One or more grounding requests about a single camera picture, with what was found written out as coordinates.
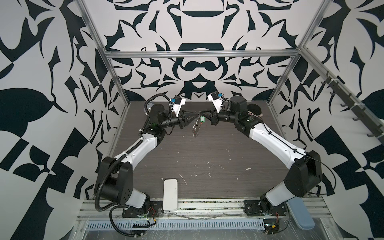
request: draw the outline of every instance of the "black bracket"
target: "black bracket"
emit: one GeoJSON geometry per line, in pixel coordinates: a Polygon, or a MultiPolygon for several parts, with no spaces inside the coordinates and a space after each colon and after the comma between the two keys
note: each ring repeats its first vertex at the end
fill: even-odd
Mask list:
{"type": "Polygon", "coordinates": [[[286,208],[285,208],[284,202],[282,204],[274,207],[271,210],[270,214],[265,214],[265,213],[260,213],[260,212],[262,212],[262,210],[260,208],[260,200],[245,200],[244,201],[244,213],[249,217],[254,217],[254,216],[262,217],[262,216],[266,216],[266,215],[276,216],[276,213],[279,216],[285,216],[285,211],[286,211],[286,208]]]}

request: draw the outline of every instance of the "black cable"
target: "black cable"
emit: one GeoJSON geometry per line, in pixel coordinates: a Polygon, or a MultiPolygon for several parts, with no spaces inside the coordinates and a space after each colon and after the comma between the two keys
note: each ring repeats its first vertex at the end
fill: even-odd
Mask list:
{"type": "Polygon", "coordinates": [[[147,119],[145,120],[145,122],[144,122],[144,126],[143,126],[143,128],[141,129],[142,131],[144,131],[144,129],[146,129],[147,128],[147,124],[148,124],[148,122],[149,122],[149,115],[147,116],[147,119]]]}
{"type": "Polygon", "coordinates": [[[100,196],[101,196],[101,191],[104,187],[104,184],[105,182],[107,181],[107,178],[109,177],[109,175],[112,173],[112,171],[115,169],[115,167],[128,155],[130,154],[133,150],[135,150],[141,143],[143,142],[143,140],[140,140],[137,144],[135,144],[133,147],[131,147],[127,152],[126,154],[124,154],[123,156],[119,157],[107,170],[107,172],[105,173],[98,189],[97,189],[97,192],[96,192],[96,195],[95,195],[95,209],[99,212],[102,212],[102,211],[105,211],[107,210],[108,208],[110,208],[111,206],[115,206],[117,205],[117,203],[110,203],[104,207],[101,207],[100,206],[100,196]]]}
{"type": "Polygon", "coordinates": [[[285,203],[285,207],[287,208],[287,211],[288,211],[288,223],[287,223],[287,225],[285,226],[285,228],[284,228],[283,230],[280,230],[280,231],[278,231],[278,232],[275,232],[274,234],[277,234],[277,233],[280,233],[280,232],[284,231],[285,229],[287,229],[287,227],[288,227],[288,225],[289,225],[289,222],[290,222],[290,220],[291,220],[291,214],[289,213],[289,208],[288,208],[288,206],[287,206],[287,203],[285,203]]]}
{"type": "Polygon", "coordinates": [[[264,213],[264,212],[267,212],[267,211],[273,211],[275,208],[277,208],[279,205],[275,206],[274,208],[272,209],[267,209],[267,210],[264,210],[262,212],[247,212],[246,214],[261,214],[261,213],[264,213]]]}
{"type": "Polygon", "coordinates": [[[336,188],[336,176],[335,176],[335,174],[333,173],[333,171],[332,171],[327,165],[325,165],[325,163],[323,163],[323,162],[321,162],[321,161],[319,161],[319,160],[316,160],[316,159],[314,159],[313,157],[311,157],[311,156],[309,156],[309,155],[302,154],[302,153],[298,152],[297,149],[293,149],[291,146],[289,146],[287,143],[285,143],[284,141],[282,141],[280,138],[278,138],[278,137],[276,137],[275,135],[273,135],[272,132],[268,131],[268,128],[266,127],[266,125],[265,125],[265,123],[264,123],[262,117],[260,117],[260,116],[256,116],[256,117],[258,117],[258,118],[260,118],[260,119],[262,120],[262,124],[264,125],[265,130],[268,132],[268,134],[272,135],[273,137],[277,138],[280,142],[282,142],[282,143],[284,143],[285,145],[287,145],[287,147],[289,147],[290,149],[292,149],[293,152],[297,152],[297,153],[300,154],[300,155],[303,155],[303,156],[305,156],[305,157],[309,157],[309,158],[311,158],[311,159],[313,159],[313,160],[315,160],[315,161],[321,163],[321,164],[324,165],[326,168],[328,168],[328,170],[332,173],[333,178],[335,179],[335,185],[334,185],[333,188],[332,188],[332,190],[335,190],[335,188],[336,188]]]}
{"type": "Polygon", "coordinates": [[[167,135],[170,135],[170,134],[172,133],[172,131],[173,131],[174,128],[175,128],[175,126],[172,127],[172,130],[170,131],[170,133],[167,133],[167,131],[166,131],[165,129],[164,129],[164,131],[166,131],[166,134],[167,134],[167,135]]]}
{"type": "Polygon", "coordinates": [[[169,97],[167,97],[167,95],[165,95],[165,94],[158,93],[158,94],[156,94],[156,95],[153,95],[152,97],[150,97],[150,98],[149,98],[147,101],[145,101],[145,103],[144,103],[144,110],[145,110],[145,112],[147,113],[147,116],[149,116],[149,110],[148,110],[148,108],[147,108],[148,103],[149,103],[150,101],[154,100],[155,98],[159,97],[159,96],[165,97],[165,98],[168,100],[168,103],[170,103],[170,102],[169,102],[169,100],[170,100],[169,97]]]}
{"type": "Polygon", "coordinates": [[[111,210],[109,211],[109,220],[112,224],[112,227],[121,235],[123,236],[126,236],[126,237],[141,237],[143,236],[144,234],[142,233],[141,235],[137,235],[137,234],[133,234],[133,233],[127,233],[127,232],[123,232],[122,230],[120,230],[116,224],[113,222],[113,218],[112,218],[112,211],[115,210],[115,209],[124,209],[125,207],[124,206],[115,206],[113,208],[111,208],[111,210]]]}

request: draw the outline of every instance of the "black and white patterned wall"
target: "black and white patterned wall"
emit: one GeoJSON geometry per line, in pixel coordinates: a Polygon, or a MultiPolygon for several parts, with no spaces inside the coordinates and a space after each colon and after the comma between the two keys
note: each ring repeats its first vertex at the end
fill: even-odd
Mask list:
{"type": "Polygon", "coordinates": [[[144,101],[157,93],[206,101],[219,91],[226,98],[268,100],[289,57],[114,59],[128,99],[144,101]]]}
{"type": "MultiPolygon", "coordinates": [[[[384,119],[384,3],[335,0],[308,44],[319,60],[384,119]]],[[[384,147],[301,58],[273,103],[287,139],[315,150],[323,168],[322,195],[346,238],[382,238],[384,147]]]]}
{"type": "MultiPolygon", "coordinates": [[[[86,0],[108,51],[295,49],[321,0],[86,0]]],[[[288,57],[115,59],[128,98],[267,100],[288,57]]]]}
{"type": "Polygon", "coordinates": [[[67,239],[124,103],[72,0],[0,19],[1,238],[67,239]]]}
{"type": "Polygon", "coordinates": [[[320,0],[86,0],[109,51],[295,48],[320,0]]]}

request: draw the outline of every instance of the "aluminum rail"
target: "aluminum rail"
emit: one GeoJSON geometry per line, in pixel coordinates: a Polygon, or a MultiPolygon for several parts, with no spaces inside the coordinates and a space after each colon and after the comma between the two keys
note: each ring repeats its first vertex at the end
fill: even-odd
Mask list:
{"type": "Polygon", "coordinates": [[[206,51],[106,51],[113,58],[196,58],[196,57],[254,57],[295,56],[295,49],[286,50],[206,50],[206,51]]]}

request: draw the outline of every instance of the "white eraser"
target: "white eraser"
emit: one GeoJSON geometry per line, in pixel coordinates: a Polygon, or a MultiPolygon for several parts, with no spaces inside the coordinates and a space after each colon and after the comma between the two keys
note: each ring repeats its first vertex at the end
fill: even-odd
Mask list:
{"type": "Polygon", "coordinates": [[[163,210],[165,212],[177,211],[177,180],[164,180],[163,210]]]}

